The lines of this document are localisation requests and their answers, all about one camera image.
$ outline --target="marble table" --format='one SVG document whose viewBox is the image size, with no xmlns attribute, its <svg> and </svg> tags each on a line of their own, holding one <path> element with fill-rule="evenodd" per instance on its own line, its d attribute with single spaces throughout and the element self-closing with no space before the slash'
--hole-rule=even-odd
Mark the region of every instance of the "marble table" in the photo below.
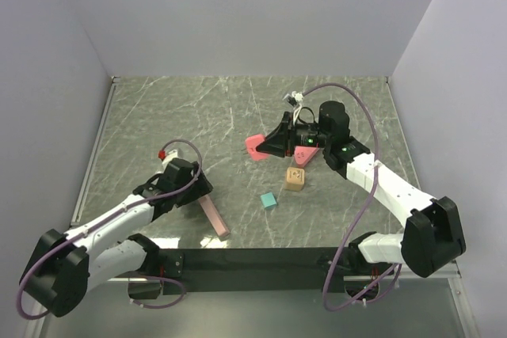
<svg viewBox="0 0 507 338">
<path fill-rule="evenodd" d="M 282 96 L 323 82 L 350 86 L 364 100 L 379 131 L 382 161 L 417 186 L 386 78 L 335 77 L 136 77 L 113 85 L 94 165 L 74 224 L 83 224 L 121 202 L 160 166 L 164 142 L 194 142 L 204 158 L 204 172 L 214 186 L 211 197 L 231 229 L 220 241 L 197 203 L 170 213 L 140 232 L 179 248 L 272 248 L 336 246 L 367 193 L 332 172 L 318 154 L 307 165 L 301 192 L 283 189 L 291 158 L 253 161 L 245 139 L 267 135 L 288 104 Z M 343 102 L 352 134 L 373 147 L 372 132 L 355 101 L 339 89 L 321 89 L 305 104 L 318 111 L 323 101 Z M 185 158 L 195 154 L 186 146 Z M 265 210 L 260 196 L 273 192 L 278 206 Z M 394 233 L 398 221 L 376 201 L 353 236 L 367 231 Z"/>
</svg>

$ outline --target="tan cube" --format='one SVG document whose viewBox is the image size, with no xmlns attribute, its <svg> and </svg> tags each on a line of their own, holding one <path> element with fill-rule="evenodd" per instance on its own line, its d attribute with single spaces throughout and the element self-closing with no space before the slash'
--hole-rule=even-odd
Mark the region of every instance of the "tan cube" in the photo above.
<svg viewBox="0 0 507 338">
<path fill-rule="evenodd" d="M 285 174 L 284 189 L 299 192 L 304 186 L 304 169 L 292 168 L 287 169 Z"/>
</svg>

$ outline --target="white wall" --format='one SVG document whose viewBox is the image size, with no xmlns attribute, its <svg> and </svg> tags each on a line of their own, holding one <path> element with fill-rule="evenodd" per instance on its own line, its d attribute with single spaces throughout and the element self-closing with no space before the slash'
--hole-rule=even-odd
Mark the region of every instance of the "white wall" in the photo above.
<svg viewBox="0 0 507 338">
<path fill-rule="evenodd" d="M 460 207 L 483 337 L 507 336 L 507 0 L 433 0 L 392 77 L 422 185 Z"/>
<path fill-rule="evenodd" d="M 115 75 L 388 75 L 431 0 L 71 0 Z"/>
<path fill-rule="evenodd" d="M 0 336 L 16 337 L 19 277 L 38 237 L 68 227 L 110 79 L 63 0 L 0 9 Z"/>
</svg>

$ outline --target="cyan cube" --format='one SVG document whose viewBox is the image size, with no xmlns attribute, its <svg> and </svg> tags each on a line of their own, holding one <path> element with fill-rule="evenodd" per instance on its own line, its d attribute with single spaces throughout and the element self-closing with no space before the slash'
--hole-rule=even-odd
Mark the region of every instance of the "cyan cube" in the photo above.
<svg viewBox="0 0 507 338">
<path fill-rule="evenodd" d="M 271 192 L 263 194 L 261 196 L 261 201 L 262 201 L 262 206 L 264 206 L 264 209 L 268 209 L 270 207 L 276 206 L 275 196 Z"/>
</svg>

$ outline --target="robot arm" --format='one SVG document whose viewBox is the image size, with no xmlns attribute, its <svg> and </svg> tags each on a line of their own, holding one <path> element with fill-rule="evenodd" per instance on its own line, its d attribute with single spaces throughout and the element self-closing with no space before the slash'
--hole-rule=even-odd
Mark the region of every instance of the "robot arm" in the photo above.
<svg viewBox="0 0 507 338">
<path fill-rule="evenodd" d="M 125 272 L 157 274 L 160 268 L 158 246 L 141 234 L 128 235 L 174 207 L 207 196 L 213 189 L 200 172 L 196 181 L 186 190 L 169 198 L 156 198 L 183 188 L 198 168 L 196 162 L 183 160 L 174 151 L 164 159 L 162 165 L 163 171 L 156 173 L 122 203 L 92 222 L 63 234 L 56 230 L 43 234 L 21 277 L 22 281 L 26 281 L 24 290 L 50 313 L 61 317 L 72 311 L 87 291 L 112 277 Z M 64 245 L 73 239 L 75 241 L 72 244 Z M 59 246 L 63 248 L 45 260 L 25 280 L 35 263 Z"/>
<path fill-rule="evenodd" d="M 327 165 L 346 180 L 370 192 L 375 166 L 379 184 L 375 198 L 405 228 L 403 234 L 371 232 L 352 241 L 367 263 L 400 263 L 420 277 L 428 277 L 466 250 L 456 205 L 447 197 L 435 199 L 419 191 L 375 161 L 374 154 L 350 135 L 345 106 L 336 101 L 321 104 L 318 122 L 284 116 L 256 151 L 278 157 L 292 156 L 296 146 L 322 148 Z"/>
</svg>

